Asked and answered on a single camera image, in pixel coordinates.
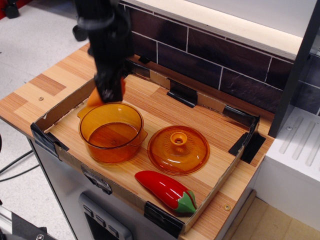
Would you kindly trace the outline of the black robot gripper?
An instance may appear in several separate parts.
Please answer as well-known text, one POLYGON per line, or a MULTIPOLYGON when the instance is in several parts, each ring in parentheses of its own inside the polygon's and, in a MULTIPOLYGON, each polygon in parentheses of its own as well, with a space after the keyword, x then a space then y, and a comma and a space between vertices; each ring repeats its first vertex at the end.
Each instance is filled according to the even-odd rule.
POLYGON ((103 103, 123 101, 124 60, 134 55, 129 13, 118 0, 76 0, 77 24, 88 33, 97 74, 94 77, 103 103))

